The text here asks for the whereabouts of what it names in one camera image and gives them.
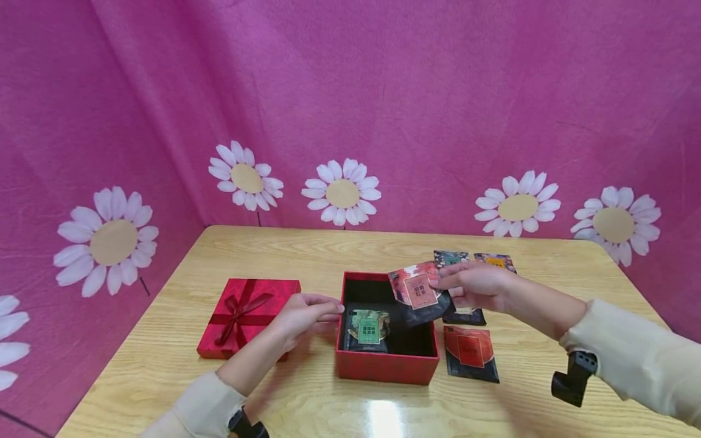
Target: green label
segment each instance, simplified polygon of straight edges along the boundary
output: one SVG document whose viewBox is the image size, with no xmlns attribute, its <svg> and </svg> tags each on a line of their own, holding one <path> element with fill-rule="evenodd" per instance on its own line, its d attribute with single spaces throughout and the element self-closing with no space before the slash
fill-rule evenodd
<svg viewBox="0 0 701 438">
<path fill-rule="evenodd" d="M 380 324 L 375 318 L 362 318 L 358 324 L 358 343 L 380 343 Z"/>
</svg>

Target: hand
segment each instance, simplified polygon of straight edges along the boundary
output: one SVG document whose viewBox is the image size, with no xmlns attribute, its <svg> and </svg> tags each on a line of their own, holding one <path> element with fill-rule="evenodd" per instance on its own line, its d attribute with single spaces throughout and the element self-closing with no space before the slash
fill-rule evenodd
<svg viewBox="0 0 701 438">
<path fill-rule="evenodd" d="M 481 261 L 466 261 L 438 271 L 441 277 L 431 287 L 450 291 L 456 307 L 508 311 L 511 284 L 519 277 L 504 268 Z"/>
<path fill-rule="evenodd" d="M 330 296 L 294 294 L 269 328 L 284 336 L 285 351 L 290 351 L 307 331 L 313 327 L 322 329 L 324 325 L 338 322 L 342 313 L 341 302 Z"/>
</svg>

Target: person's right hand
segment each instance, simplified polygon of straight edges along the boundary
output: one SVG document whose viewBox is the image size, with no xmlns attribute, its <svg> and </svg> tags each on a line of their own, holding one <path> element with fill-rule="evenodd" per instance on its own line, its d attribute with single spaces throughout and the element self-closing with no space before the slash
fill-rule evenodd
<svg viewBox="0 0 701 438">
<path fill-rule="evenodd" d="M 508 269 L 481 261 L 446 266 L 438 271 L 441 277 L 431 287 L 449 290 L 456 307 L 485 308 L 508 312 L 508 295 L 519 277 Z"/>
</svg>

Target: wooden table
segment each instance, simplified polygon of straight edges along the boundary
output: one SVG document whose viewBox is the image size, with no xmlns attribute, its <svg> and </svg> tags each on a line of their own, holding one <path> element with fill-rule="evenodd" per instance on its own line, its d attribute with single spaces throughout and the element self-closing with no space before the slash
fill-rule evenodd
<svg viewBox="0 0 701 438">
<path fill-rule="evenodd" d="M 338 297 L 344 271 L 388 272 L 432 259 L 434 249 L 510 254 L 524 277 L 663 324 L 592 242 L 212 226 L 58 436 L 135 436 L 195 377 L 218 367 L 199 359 L 195 348 L 230 277 L 296 278 L 305 292 Z M 597 378 L 589 380 L 581 409 L 555 399 L 550 379 L 566 370 L 564 351 L 521 322 L 485 314 L 499 385 L 448 376 L 442 345 L 428 387 L 341 380 L 334 375 L 335 338 L 316 338 L 275 366 L 248 409 L 273 438 L 699 436 L 636 402 L 621 402 Z M 441 322 L 437 330 L 442 333 Z"/>
</svg>

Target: pink backdrop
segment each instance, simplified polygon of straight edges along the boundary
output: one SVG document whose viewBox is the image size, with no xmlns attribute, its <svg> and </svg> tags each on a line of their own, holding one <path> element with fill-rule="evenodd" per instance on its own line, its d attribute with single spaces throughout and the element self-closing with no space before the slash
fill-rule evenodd
<svg viewBox="0 0 701 438">
<path fill-rule="evenodd" d="M 701 5 L 406 3 L 3 4 L 4 436 L 57 432 L 210 224 L 587 238 L 701 341 Z M 91 271 L 77 206 L 158 235 Z"/>
</svg>

